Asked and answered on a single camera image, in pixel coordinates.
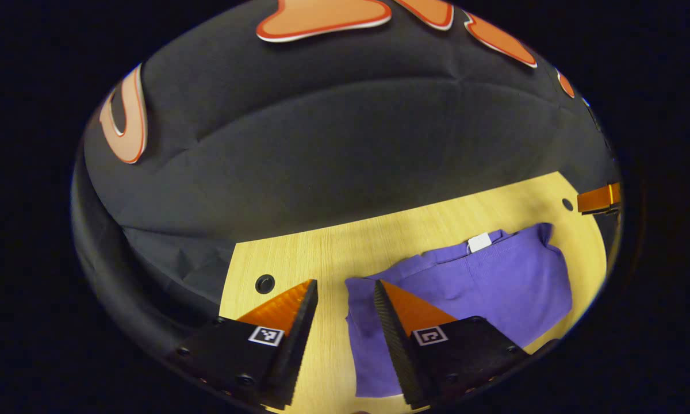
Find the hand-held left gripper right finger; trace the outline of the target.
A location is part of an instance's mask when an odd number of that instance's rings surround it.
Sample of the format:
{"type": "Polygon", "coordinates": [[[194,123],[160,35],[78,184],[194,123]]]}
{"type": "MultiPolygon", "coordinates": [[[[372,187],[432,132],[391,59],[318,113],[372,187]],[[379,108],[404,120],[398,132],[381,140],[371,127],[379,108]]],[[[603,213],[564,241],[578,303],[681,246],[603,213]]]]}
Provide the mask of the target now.
{"type": "Polygon", "coordinates": [[[378,280],[374,304],[405,402],[441,407],[487,387],[530,356],[484,317],[458,319],[378,280]]]}

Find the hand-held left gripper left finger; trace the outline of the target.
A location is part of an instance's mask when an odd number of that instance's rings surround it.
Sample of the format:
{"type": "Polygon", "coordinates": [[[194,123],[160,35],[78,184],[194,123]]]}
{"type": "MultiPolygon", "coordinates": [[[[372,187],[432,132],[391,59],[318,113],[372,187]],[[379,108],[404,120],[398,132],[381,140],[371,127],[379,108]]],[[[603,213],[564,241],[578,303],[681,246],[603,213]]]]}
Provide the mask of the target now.
{"type": "Polygon", "coordinates": [[[318,283],[309,279],[236,320],[219,317],[184,339],[171,364],[241,403],[285,409],[318,301],[318,283]]]}

